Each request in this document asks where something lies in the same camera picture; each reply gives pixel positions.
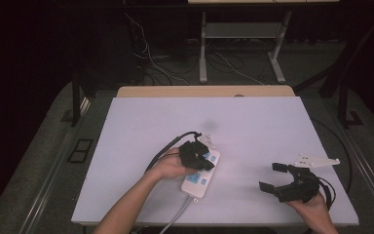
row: power strip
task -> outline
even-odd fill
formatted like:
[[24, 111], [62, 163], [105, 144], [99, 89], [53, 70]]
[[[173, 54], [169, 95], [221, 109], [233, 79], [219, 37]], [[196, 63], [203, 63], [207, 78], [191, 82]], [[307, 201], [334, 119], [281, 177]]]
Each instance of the power strip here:
[[181, 184], [181, 190], [194, 197], [195, 202], [198, 202], [199, 199], [205, 196], [211, 177], [214, 170], [217, 168], [220, 152], [209, 149], [209, 152], [204, 156], [208, 161], [214, 164], [214, 168], [209, 171], [201, 170], [195, 174], [187, 175]]

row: person's left hand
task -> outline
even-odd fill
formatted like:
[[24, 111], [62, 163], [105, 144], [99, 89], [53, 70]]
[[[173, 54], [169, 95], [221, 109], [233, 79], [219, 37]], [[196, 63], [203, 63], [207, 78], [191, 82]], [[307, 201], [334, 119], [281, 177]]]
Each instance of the person's left hand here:
[[160, 178], [176, 178], [196, 173], [197, 170], [186, 168], [181, 164], [178, 152], [178, 148], [170, 149], [150, 170], [158, 173]]

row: dark background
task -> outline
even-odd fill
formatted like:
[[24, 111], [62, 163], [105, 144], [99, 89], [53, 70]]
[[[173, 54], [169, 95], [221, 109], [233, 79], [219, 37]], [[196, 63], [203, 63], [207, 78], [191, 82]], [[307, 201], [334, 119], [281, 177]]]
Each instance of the dark background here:
[[[211, 17], [269, 20], [280, 16], [276, 10], [259, 14], [258, 19], [229, 12], [214, 11]], [[129, 14], [144, 23], [152, 46], [181, 59], [186, 53], [185, 39], [200, 36], [200, 12]], [[293, 11], [286, 41], [346, 41], [340, 62], [343, 67], [373, 24], [374, 1], [345, 0], [336, 8], [301, 8]], [[131, 32], [129, 25], [119, 10], [61, 9], [48, 0], [0, 1], [0, 195], [53, 100], [74, 72], [79, 74], [86, 96], [93, 96], [97, 89], [136, 83], [139, 74], [132, 48], [136, 48], [139, 35]], [[336, 82], [340, 71], [341, 67], [333, 72]], [[374, 112], [374, 32], [360, 47], [344, 78], [352, 81], [352, 89]]]

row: gray floor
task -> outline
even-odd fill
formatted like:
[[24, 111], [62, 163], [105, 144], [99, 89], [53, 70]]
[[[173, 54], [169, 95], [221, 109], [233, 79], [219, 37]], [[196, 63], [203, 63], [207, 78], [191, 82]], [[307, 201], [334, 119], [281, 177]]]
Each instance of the gray floor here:
[[[241, 73], [265, 85], [275, 85], [275, 76], [267, 60], [266, 52], [273, 42], [253, 41], [246, 45], [229, 45], [211, 42], [207, 49], [208, 85], [257, 85], [258, 83], [232, 71], [218, 52]], [[343, 43], [319, 42], [284, 44], [279, 62], [286, 84], [294, 86], [322, 71], [335, 61], [344, 48]], [[157, 64], [174, 73], [182, 74], [190, 85], [199, 83], [199, 69], [195, 65], [198, 52], [192, 50], [188, 61], [171, 60]], [[153, 69], [147, 73], [156, 77], [155, 84], [169, 84], [168, 79]], [[184, 85], [171, 80], [173, 85]], [[320, 140], [330, 158], [339, 158], [342, 164], [335, 167], [342, 183], [347, 186], [349, 167], [347, 155], [336, 134], [351, 155], [363, 155], [374, 173], [374, 116], [360, 98], [350, 92], [349, 110], [355, 111], [363, 121], [362, 126], [344, 130], [336, 120], [337, 95], [323, 99], [318, 96], [321, 82], [300, 92], [306, 109], [314, 119]], [[144, 85], [152, 85], [151, 76], [146, 76]], [[19, 168], [4, 194], [0, 198], [0, 234], [11, 233], [82, 233], [83, 227], [70, 221], [75, 208], [96, 141], [102, 130], [109, 104], [116, 91], [101, 90], [96, 97], [83, 105], [83, 117], [75, 128], [65, 122], [65, 113], [71, 110], [70, 84], [58, 95], [47, 118], [31, 142]], [[66, 158], [80, 138], [94, 140], [89, 158], [84, 164], [71, 164]], [[340, 233], [374, 233], [374, 194], [366, 177], [353, 161], [353, 183], [349, 197], [359, 216], [359, 226], [338, 227]], [[278, 233], [303, 233], [305, 226], [275, 227]], [[231, 233], [249, 233], [250, 230], [233, 230]]]

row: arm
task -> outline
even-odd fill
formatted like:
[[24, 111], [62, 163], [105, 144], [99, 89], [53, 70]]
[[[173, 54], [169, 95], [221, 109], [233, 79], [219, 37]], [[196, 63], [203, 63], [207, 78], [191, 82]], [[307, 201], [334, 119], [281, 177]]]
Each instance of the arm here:
[[94, 234], [130, 233], [145, 200], [154, 186], [163, 178], [175, 178], [193, 174], [195, 170], [182, 166], [178, 148], [166, 153], [156, 166], [147, 171], [141, 179], [123, 195], [110, 209], [96, 228]]
[[330, 218], [329, 212], [323, 196], [318, 193], [308, 203], [300, 201], [287, 202], [287, 205], [292, 207], [296, 212], [302, 216], [306, 224], [317, 234], [337, 234], [333, 222]]

